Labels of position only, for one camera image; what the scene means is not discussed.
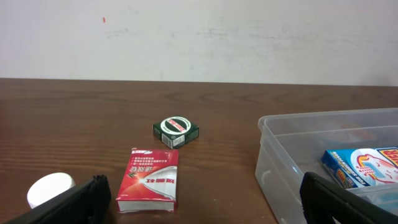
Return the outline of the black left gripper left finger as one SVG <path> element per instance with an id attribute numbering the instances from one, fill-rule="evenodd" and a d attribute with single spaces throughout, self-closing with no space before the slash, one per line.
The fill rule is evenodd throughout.
<path id="1" fill-rule="evenodd" d="M 102 224 L 110 200 L 108 178 L 95 175 L 5 224 Z"/>

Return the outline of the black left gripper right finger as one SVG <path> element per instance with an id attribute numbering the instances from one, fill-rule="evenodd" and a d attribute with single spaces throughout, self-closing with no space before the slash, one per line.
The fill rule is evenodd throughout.
<path id="1" fill-rule="evenodd" d="M 314 172 L 306 172 L 300 186 L 308 224 L 397 224 L 397 215 L 342 189 Z"/>

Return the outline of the white capped dark bottle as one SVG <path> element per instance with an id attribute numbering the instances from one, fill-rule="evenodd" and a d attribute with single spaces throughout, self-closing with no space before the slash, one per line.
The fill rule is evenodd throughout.
<path id="1" fill-rule="evenodd" d="M 74 186 L 73 178 L 64 172 L 46 175 L 30 187 L 27 193 L 27 202 L 33 209 Z"/>

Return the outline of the blue cool fever box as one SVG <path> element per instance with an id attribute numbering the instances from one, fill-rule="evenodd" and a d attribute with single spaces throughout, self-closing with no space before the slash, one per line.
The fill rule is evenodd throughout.
<path id="1" fill-rule="evenodd" d="M 396 147 L 327 150 L 321 162 L 345 189 L 397 183 Z"/>

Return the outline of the red medicine box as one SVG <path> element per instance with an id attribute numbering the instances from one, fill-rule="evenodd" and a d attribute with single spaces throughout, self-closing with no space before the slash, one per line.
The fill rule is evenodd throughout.
<path id="1" fill-rule="evenodd" d="M 177 169 L 177 150 L 133 148 L 116 197 L 118 212 L 173 212 Z"/>

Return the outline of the small green square box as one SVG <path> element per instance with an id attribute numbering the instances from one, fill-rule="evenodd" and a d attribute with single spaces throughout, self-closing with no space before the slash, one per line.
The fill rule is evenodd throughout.
<path id="1" fill-rule="evenodd" d="M 199 126 L 183 116 L 171 116 L 153 124 L 154 136 L 171 149 L 179 149 L 199 137 Z"/>

